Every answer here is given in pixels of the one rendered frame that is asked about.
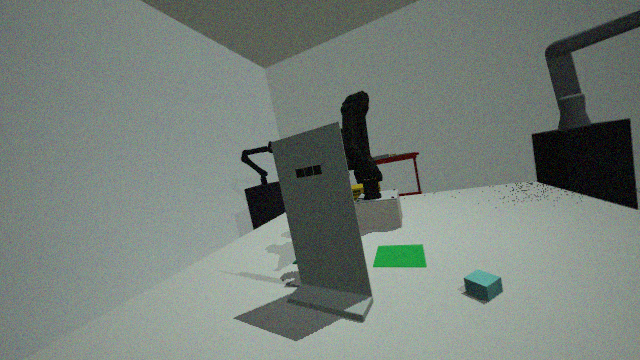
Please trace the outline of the green square mat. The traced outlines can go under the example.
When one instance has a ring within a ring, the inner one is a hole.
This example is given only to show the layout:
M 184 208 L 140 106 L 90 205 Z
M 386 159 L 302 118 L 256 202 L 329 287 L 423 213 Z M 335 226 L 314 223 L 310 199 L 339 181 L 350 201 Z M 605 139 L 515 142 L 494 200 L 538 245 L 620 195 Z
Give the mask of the green square mat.
M 378 246 L 373 267 L 427 267 L 423 245 Z

